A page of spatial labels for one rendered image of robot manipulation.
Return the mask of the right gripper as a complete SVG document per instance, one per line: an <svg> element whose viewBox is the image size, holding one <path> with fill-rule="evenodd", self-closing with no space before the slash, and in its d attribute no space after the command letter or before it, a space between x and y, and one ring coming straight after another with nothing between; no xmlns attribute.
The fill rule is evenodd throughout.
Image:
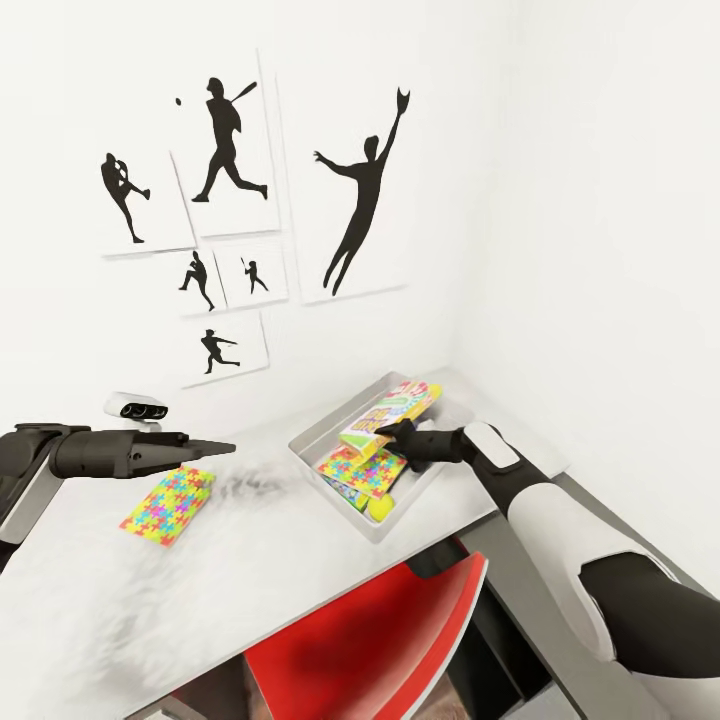
<svg viewBox="0 0 720 720"><path fill-rule="evenodd" d="M393 436L394 440L389 441L382 449L403 456L415 473L421 473L427 461L441 462L432 454L434 430L417 431L410 418L377 428L373 434Z"/></svg>

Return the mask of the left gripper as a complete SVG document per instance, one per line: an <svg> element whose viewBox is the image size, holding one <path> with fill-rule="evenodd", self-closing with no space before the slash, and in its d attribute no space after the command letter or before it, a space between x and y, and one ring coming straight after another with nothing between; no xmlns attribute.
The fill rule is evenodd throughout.
<svg viewBox="0 0 720 720"><path fill-rule="evenodd" d="M95 431L81 455L90 478L127 480L178 469L182 462L204 456L228 454L232 442L216 443L190 439L184 432L143 432L140 429Z"/></svg>

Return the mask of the tennis ball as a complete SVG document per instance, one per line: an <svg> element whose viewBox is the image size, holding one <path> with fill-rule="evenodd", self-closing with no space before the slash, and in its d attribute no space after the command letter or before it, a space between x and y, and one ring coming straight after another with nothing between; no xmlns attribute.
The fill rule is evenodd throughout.
<svg viewBox="0 0 720 720"><path fill-rule="evenodd" d="M387 517L394 508L393 498L388 493L384 494L380 500L370 498L368 502L369 515L375 519L375 521L384 521L385 517Z"/></svg>

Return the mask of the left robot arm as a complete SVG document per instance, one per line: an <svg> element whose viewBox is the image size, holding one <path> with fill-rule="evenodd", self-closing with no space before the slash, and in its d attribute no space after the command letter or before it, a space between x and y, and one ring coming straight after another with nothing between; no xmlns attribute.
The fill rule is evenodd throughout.
<svg viewBox="0 0 720 720"><path fill-rule="evenodd" d="M162 432L169 408L146 395L115 391L103 413L125 418L125 429L17 423L0 437L0 575L37 524L65 479L127 480L178 469L182 462L236 450L232 442Z"/></svg>

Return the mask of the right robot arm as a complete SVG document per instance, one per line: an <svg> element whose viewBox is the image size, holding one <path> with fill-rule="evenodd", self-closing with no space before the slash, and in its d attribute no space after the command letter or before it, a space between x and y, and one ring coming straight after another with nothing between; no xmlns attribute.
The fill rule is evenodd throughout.
<svg viewBox="0 0 720 720"><path fill-rule="evenodd" d="M377 428L415 473L469 464L536 564L579 641L618 661L673 720L720 720L720 601L677 582L635 540L578 504L486 422Z"/></svg>

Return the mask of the jigsaw puzzle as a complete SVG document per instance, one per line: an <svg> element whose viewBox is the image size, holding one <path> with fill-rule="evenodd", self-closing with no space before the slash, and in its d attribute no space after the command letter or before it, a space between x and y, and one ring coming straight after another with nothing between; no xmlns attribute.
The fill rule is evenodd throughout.
<svg viewBox="0 0 720 720"><path fill-rule="evenodd" d="M317 471L380 500L405 465L407 460L403 456L378 450L368 462L362 462L362 466L356 468L348 460L344 460L344 456L334 452Z"/></svg>
<svg viewBox="0 0 720 720"><path fill-rule="evenodd" d="M173 469L120 524L120 529L170 548L210 496L210 488L200 488L202 482L214 480L214 474L197 468L181 465Z"/></svg>

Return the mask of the board game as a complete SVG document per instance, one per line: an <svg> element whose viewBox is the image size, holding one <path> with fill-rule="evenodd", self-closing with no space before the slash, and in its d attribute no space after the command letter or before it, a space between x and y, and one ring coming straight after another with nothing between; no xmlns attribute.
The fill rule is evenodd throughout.
<svg viewBox="0 0 720 720"><path fill-rule="evenodd" d="M365 495L365 493L361 493L361 491L357 491L357 489L353 489L353 487L349 487L340 481L335 481L335 479L326 475L323 480L357 511L362 513L368 507L368 502L371 497Z"/></svg>
<svg viewBox="0 0 720 720"><path fill-rule="evenodd" d="M368 462L374 452L380 450L393 436L373 434L377 428L401 422L404 418L414 421L425 409L428 409L440 396L444 396L440 384L405 381L390 395L381 399L370 411L349 425L337 439L341 446L334 452L344 456L350 464L360 468L362 462Z"/></svg>

